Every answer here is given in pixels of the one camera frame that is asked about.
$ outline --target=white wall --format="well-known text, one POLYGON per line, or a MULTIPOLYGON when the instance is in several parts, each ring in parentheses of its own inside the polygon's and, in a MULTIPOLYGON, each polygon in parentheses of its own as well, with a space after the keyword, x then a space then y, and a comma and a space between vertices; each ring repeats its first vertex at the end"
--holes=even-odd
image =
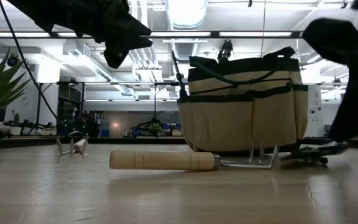
MULTIPOLYGON (((44 58, 40 61, 39 65, 35 65, 35 79, 40 83, 53 83, 58 82, 60 77, 60 66, 57 62, 49 58, 44 58)), ((59 86, 52 85, 47 90, 44 91, 45 99, 48 101, 52 111, 57 114, 57 100, 59 95, 59 86)), ((52 113, 47 108, 44 100, 41 98, 40 104, 40 124, 48 124, 51 122, 53 125, 56 125, 56 119, 52 113)))

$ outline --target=canvas tote bag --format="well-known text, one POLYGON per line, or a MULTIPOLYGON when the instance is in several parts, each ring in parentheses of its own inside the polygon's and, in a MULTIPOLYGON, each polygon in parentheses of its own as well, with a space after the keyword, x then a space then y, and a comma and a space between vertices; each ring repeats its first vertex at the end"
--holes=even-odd
POLYGON ((290 58, 294 53, 287 47, 220 64, 190 57, 190 95, 178 100, 188 145, 208 152, 296 145, 306 131, 308 86, 302 85, 298 61, 290 58))

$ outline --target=bag handle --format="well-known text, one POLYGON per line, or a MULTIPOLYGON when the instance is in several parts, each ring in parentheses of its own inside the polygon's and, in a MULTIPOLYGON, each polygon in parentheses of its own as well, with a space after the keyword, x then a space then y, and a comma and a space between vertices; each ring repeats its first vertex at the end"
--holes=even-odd
POLYGON ((292 47, 285 47, 277 52, 265 55, 264 58, 274 58, 274 57, 277 58, 279 55, 284 55, 284 58, 270 72, 266 73, 265 75, 262 75, 259 78, 255 78, 252 80, 246 80, 246 81, 234 81, 234 80, 227 79, 224 76, 218 74, 217 72, 214 72, 214 71, 210 70, 209 68, 205 67, 202 63, 199 62, 197 57, 190 57, 190 65, 200 69, 201 71, 207 73, 208 75, 210 75, 213 78, 221 80, 222 82, 226 82, 226 83, 232 84, 232 85, 246 85, 246 84, 254 84, 254 83, 260 82, 260 81, 268 78, 269 76, 273 75, 275 72, 277 72, 277 70, 280 67, 284 66, 287 63, 288 59, 290 59, 290 57, 294 54, 295 54, 295 51, 292 49, 292 47))

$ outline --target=fluorescent light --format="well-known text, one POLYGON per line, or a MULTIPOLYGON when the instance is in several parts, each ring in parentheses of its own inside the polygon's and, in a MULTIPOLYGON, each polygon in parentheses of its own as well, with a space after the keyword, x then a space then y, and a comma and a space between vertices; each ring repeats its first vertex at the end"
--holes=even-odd
POLYGON ((220 37, 289 37, 291 32, 220 32, 220 37))
POLYGON ((111 85, 111 83, 97 83, 97 82, 94 82, 94 83, 85 83, 85 85, 111 85))
POLYGON ((85 100, 87 102, 107 102, 109 100, 85 100))
POLYGON ((41 85, 57 85, 56 83, 38 83, 38 84, 41 84, 41 85))
POLYGON ((150 82, 133 82, 133 83, 118 83, 118 85, 154 85, 154 83, 150 82))
POLYGON ((342 85, 347 85, 347 83, 302 83, 302 85, 342 86, 342 85))
POLYGON ((162 40, 164 44, 206 44, 208 40, 162 40))
MULTIPOLYGON (((77 35, 74 32, 59 32, 57 33, 59 37, 77 37, 77 35)), ((90 35, 84 34, 83 37, 91 37, 90 35)))
POLYGON ((211 32, 152 32, 150 37, 209 37, 211 32))
POLYGON ((313 62, 317 61, 317 59, 319 59, 319 58, 320 58, 320 55, 316 55, 313 58, 309 59, 308 63, 313 63, 313 62))
POLYGON ((112 101, 121 101, 121 102, 125 102, 125 101, 137 101, 137 100, 112 100, 112 101))
POLYGON ((154 102, 154 100, 139 100, 139 101, 149 101, 149 102, 154 102))
MULTIPOLYGON (((50 37, 46 32, 15 32, 16 37, 50 37)), ((10 32, 0 32, 0 37, 13 37, 10 32)))

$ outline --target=desk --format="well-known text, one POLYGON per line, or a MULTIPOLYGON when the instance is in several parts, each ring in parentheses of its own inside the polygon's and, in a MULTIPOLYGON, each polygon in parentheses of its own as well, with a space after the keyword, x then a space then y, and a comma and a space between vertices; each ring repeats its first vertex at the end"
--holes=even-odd
POLYGON ((186 145, 90 144, 0 149, 0 224, 358 223, 358 150, 329 167, 212 172, 111 170, 116 149, 186 145))

